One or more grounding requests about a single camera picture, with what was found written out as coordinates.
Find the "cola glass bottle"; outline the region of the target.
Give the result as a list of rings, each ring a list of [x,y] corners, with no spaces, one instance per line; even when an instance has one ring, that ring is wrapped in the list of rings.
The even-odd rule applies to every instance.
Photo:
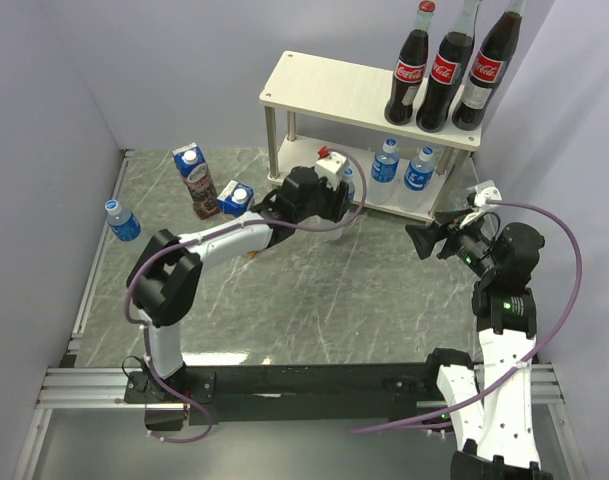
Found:
[[[463,2],[452,28],[441,41],[433,61],[425,97],[417,114],[417,126],[429,133],[440,131],[470,61],[481,1]]]
[[[519,40],[527,0],[512,0],[482,42],[470,69],[460,101],[452,115],[464,131],[482,124],[488,104],[501,84]]]
[[[393,125],[406,125],[413,116],[413,102],[423,82],[428,59],[429,28],[435,12],[433,1],[418,4],[413,28],[393,70],[391,92],[384,116]]]

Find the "grape juice carton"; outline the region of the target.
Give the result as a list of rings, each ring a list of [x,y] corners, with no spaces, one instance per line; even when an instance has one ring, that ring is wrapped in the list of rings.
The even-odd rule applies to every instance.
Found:
[[[218,193],[205,157],[193,142],[172,151],[175,166],[185,184],[192,201],[192,207],[201,220],[220,212]]]

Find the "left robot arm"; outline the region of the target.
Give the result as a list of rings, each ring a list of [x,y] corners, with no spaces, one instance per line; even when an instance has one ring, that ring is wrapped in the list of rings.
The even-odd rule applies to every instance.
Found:
[[[124,315],[144,336],[141,371],[154,402],[190,401],[181,353],[180,323],[192,308],[203,274],[243,254],[270,249],[306,220],[328,221],[319,233],[346,224],[351,200],[344,160],[295,167],[283,184],[239,217],[201,232],[176,236],[158,231],[137,259],[126,283]]]

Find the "pineapple juice carton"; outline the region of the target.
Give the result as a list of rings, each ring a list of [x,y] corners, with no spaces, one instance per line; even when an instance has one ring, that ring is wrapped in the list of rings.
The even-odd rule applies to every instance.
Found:
[[[217,204],[226,219],[233,219],[248,211],[254,203],[254,190],[237,180],[230,180],[217,196]]]

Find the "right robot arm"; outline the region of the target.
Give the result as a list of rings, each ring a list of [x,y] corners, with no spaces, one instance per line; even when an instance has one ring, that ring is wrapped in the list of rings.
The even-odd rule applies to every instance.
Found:
[[[510,223],[494,238],[482,219],[464,221],[465,212],[438,215],[430,224],[406,226],[420,259],[437,243],[438,258],[455,256],[478,280],[471,299],[483,358],[483,379],[476,379],[470,357],[441,353],[442,364],[425,371],[428,395],[448,406],[462,403],[449,417],[457,441],[453,479],[549,479],[533,433],[532,365],[536,306],[528,284],[545,245],[544,237],[524,223]]]

